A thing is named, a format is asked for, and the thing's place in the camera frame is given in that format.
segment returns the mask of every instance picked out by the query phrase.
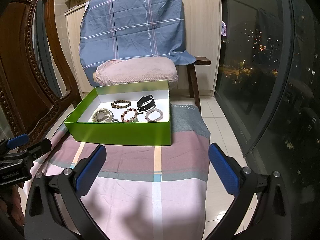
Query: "red beaded bracelet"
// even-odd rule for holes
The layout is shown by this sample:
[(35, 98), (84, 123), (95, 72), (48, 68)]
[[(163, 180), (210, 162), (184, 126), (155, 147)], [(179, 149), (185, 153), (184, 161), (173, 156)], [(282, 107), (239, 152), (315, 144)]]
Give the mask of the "red beaded bracelet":
[[(125, 120), (125, 119), (124, 119), (124, 116), (125, 116), (129, 111), (134, 111), (134, 117), (130, 118), (130, 120), (129, 120), (129, 119)], [(138, 122), (139, 120), (138, 120), (137, 116), (138, 116), (138, 111), (137, 111), (137, 109), (129, 108), (129, 109), (127, 109), (127, 111), (124, 111), (124, 113), (122, 113), (122, 115), (121, 115), (121, 121), (122, 121), (122, 122)]]

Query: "green box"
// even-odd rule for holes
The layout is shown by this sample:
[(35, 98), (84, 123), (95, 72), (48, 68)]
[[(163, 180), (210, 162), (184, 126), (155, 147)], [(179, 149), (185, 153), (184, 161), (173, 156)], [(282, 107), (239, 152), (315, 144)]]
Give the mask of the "green box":
[[(114, 109), (110, 105), (110, 102), (114, 100), (123, 99), (130, 100), (132, 102), (130, 107), (136, 108), (136, 101), (142, 96), (150, 94), (154, 97), (156, 108), (161, 109), (157, 105), (163, 108), (161, 109), (164, 113), (163, 121), (146, 122), (145, 114), (140, 114), (138, 119), (143, 122), (125, 123), (118, 118), (125, 109)], [(106, 105), (103, 107), (114, 113), (114, 118), (119, 120), (118, 123), (89, 122), (94, 111), (103, 104)], [(64, 123), (76, 141), (134, 146), (171, 145), (168, 81), (149, 81), (96, 87), (80, 102)]]

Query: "pink cushion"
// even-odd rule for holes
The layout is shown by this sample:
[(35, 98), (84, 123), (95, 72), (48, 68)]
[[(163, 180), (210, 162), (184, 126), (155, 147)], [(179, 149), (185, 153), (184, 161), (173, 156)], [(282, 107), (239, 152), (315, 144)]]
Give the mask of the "pink cushion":
[(171, 89), (177, 83), (178, 74), (171, 59), (140, 57), (128, 60), (109, 60), (97, 68), (95, 79), (102, 86), (168, 80)]

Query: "cabinet door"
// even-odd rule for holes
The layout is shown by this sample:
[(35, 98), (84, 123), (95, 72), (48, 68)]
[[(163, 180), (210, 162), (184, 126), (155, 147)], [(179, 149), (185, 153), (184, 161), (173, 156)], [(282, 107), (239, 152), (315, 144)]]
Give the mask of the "cabinet door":
[[(207, 57), (210, 66), (196, 66), (199, 90), (212, 90), (221, 43), (221, 0), (183, 0), (186, 47), (193, 56)], [(179, 66), (178, 89), (188, 89), (187, 70)]]
[(93, 89), (84, 73), (79, 56), (80, 25), (84, 11), (85, 7), (83, 6), (82, 8), (68, 14), (66, 17), (72, 62), (76, 72), (76, 79), (82, 93), (90, 92)]

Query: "metal screw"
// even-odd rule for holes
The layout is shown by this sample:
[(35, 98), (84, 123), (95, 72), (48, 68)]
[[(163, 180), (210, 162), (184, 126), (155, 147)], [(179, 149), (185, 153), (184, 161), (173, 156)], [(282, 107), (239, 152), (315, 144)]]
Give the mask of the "metal screw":
[(41, 178), (41, 177), (42, 177), (42, 172), (38, 172), (38, 173), (36, 174), (36, 178), (39, 179), (39, 178)]
[(252, 171), (249, 167), (243, 167), (242, 170), (245, 174), (250, 174)]
[(280, 172), (279, 171), (274, 171), (273, 172), (273, 176), (275, 176), (276, 178), (280, 177)]
[(67, 169), (65, 169), (65, 170), (63, 171), (63, 174), (64, 174), (64, 175), (70, 175), (71, 172), (72, 172), (72, 169), (67, 168)]

